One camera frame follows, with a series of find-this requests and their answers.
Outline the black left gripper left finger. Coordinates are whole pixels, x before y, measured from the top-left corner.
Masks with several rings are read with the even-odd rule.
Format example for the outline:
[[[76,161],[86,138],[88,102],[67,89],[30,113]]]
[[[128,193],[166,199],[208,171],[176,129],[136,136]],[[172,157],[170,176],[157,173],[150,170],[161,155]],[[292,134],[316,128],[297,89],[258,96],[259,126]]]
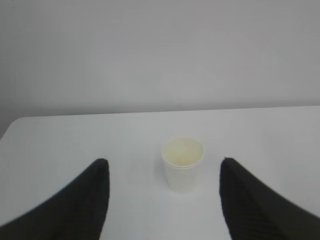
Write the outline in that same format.
[[[109,163],[100,158],[51,198],[0,227],[2,240],[98,240],[110,198]]]

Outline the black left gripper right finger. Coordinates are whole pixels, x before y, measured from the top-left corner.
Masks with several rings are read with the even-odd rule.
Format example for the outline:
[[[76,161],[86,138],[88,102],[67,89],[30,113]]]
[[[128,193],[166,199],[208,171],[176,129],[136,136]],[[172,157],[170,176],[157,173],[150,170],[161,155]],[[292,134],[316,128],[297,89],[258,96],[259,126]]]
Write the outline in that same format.
[[[220,165],[222,214],[233,240],[318,240],[320,219],[251,174],[233,158]]]

